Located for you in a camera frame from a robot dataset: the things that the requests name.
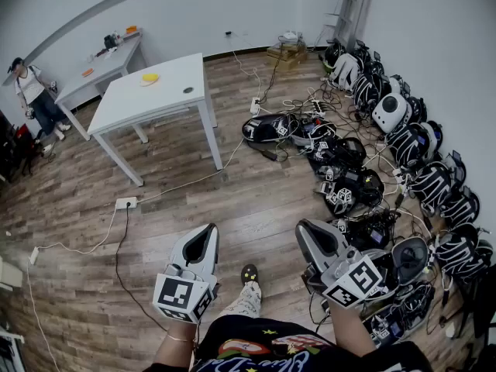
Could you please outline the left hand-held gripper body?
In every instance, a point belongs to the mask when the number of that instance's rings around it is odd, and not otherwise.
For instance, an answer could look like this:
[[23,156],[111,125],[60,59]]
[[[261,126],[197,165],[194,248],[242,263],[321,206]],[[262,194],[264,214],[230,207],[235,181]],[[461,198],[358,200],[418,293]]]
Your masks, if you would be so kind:
[[186,323],[199,323],[215,299],[215,275],[198,275],[169,263],[157,275],[153,306],[164,317]]

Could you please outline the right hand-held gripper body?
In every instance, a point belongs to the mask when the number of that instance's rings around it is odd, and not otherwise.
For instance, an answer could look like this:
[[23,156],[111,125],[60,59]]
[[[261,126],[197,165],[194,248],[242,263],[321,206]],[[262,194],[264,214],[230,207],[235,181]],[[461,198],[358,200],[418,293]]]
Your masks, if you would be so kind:
[[310,264],[301,278],[311,294],[316,292],[343,308],[364,301],[382,281],[370,257],[354,246],[348,246],[323,272]]

